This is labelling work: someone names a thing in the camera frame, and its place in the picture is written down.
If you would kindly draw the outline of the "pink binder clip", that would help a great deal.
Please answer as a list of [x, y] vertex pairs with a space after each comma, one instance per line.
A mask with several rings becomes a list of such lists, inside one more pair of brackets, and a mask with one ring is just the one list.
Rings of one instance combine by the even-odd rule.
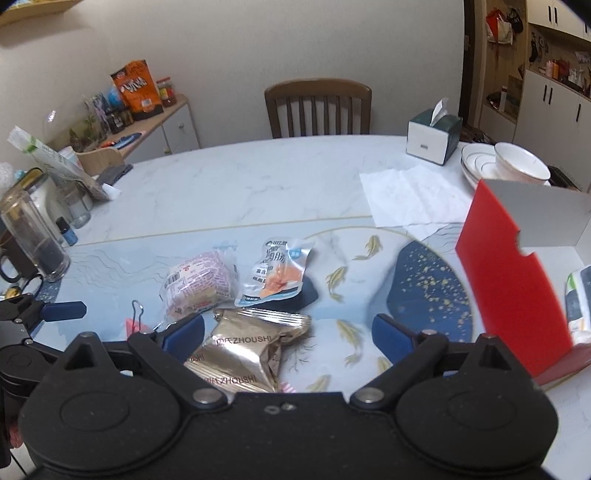
[[148, 325], [142, 320], [144, 314], [144, 307], [138, 300], [131, 301], [132, 316], [125, 319], [125, 333], [126, 337], [131, 336], [134, 333], [149, 334], [156, 332], [161, 324]]

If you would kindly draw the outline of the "gold foil snack packet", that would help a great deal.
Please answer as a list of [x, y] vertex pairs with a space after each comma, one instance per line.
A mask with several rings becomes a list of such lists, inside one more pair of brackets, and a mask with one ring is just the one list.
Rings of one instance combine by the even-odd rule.
[[211, 386], [235, 394], [280, 392], [283, 346], [308, 333], [311, 316], [257, 308], [217, 308], [211, 334], [184, 366]]

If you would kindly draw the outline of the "pink white snack packet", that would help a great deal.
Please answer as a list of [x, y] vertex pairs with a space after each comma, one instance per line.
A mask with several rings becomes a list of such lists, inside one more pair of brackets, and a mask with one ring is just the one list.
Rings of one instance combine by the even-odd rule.
[[238, 293], [235, 253], [214, 249], [171, 267], [160, 288], [165, 315], [182, 319], [233, 301]]

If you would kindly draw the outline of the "clear orange snack packet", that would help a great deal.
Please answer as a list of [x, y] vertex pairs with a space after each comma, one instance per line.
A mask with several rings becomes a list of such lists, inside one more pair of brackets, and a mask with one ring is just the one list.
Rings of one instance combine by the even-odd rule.
[[267, 302], [290, 300], [304, 287], [304, 272], [315, 242], [273, 237], [263, 243], [263, 254], [242, 280], [236, 307], [256, 307]]

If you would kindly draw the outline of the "black mug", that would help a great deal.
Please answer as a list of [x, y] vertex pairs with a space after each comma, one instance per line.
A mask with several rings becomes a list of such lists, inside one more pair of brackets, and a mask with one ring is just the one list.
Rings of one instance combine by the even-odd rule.
[[30, 280], [38, 274], [36, 266], [23, 252], [20, 245], [13, 235], [5, 230], [1, 234], [1, 263], [7, 261], [12, 269], [6, 273], [4, 267], [1, 267], [1, 277], [9, 283], [17, 283], [21, 280]]

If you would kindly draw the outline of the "glass tumbler bottle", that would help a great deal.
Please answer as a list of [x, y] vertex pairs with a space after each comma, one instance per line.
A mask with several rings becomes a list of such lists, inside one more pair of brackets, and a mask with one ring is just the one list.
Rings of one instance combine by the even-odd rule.
[[45, 281], [54, 283], [65, 275], [70, 258], [26, 191], [13, 190], [2, 197], [1, 218]]

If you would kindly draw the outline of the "white paper napkin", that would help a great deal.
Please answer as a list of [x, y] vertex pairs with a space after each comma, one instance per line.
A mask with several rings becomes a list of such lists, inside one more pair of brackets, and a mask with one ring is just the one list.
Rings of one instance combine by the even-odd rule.
[[401, 227], [418, 240], [462, 224], [472, 203], [471, 195], [422, 166], [362, 173], [360, 180], [375, 226]]

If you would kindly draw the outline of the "green white plastic bag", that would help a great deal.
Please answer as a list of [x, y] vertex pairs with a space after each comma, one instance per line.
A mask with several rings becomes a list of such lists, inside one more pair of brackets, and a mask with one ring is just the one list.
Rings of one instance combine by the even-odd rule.
[[64, 181], [82, 183], [96, 200], [113, 201], [121, 195], [119, 189], [105, 183], [99, 184], [82, 168], [18, 126], [9, 133], [8, 142], [20, 152], [33, 158], [49, 173], [58, 175]]

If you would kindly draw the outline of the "white gold-rimmed plate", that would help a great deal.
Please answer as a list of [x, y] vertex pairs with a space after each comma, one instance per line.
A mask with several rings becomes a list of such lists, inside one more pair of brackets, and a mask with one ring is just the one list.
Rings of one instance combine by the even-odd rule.
[[461, 166], [466, 180], [474, 189], [481, 180], [504, 180], [493, 145], [467, 144], [462, 148]]

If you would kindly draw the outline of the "green white tissue box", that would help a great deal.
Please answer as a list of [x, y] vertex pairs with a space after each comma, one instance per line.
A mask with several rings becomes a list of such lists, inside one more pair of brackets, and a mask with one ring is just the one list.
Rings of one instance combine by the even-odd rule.
[[448, 98], [425, 110], [408, 123], [406, 153], [443, 166], [456, 151], [463, 120], [448, 111]]

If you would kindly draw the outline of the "white side cabinet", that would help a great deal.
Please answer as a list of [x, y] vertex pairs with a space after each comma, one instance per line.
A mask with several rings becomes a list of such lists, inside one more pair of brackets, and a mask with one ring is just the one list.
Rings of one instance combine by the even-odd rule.
[[189, 102], [182, 94], [161, 114], [134, 122], [110, 135], [103, 145], [116, 148], [129, 164], [200, 148]]

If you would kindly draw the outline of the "white porcelain bowl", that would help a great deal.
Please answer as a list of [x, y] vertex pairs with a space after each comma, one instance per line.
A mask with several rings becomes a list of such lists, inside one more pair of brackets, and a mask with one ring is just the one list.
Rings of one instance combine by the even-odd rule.
[[528, 150], [507, 142], [494, 146], [496, 165], [505, 180], [530, 184], [546, 184], [550, 170], [544, 162]]

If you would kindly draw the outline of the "orange snack bag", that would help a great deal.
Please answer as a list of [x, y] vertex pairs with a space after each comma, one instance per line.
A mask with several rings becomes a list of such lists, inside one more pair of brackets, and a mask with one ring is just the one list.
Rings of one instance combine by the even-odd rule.
[[135, 121], [151, 118], [163, 112], [156, 84], [145, 60], [134, 60], [111, 75], [124, 104]]

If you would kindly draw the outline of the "red sauce jar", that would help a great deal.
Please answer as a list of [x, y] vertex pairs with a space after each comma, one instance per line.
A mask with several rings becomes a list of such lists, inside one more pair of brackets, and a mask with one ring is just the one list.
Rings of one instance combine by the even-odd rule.
[[156, 87], [161, 103], [164, 108], [171, 107], [176, 104], [176, 94], [170, 77], [164, 77], [156, 81]]

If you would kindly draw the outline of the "wooden dining chair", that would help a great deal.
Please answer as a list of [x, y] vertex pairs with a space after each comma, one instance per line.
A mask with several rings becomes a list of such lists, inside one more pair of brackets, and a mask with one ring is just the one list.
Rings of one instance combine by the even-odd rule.
[[368, 135], [373, 91], [339, 78], [297, 79], [264, 91], [271, 137]]

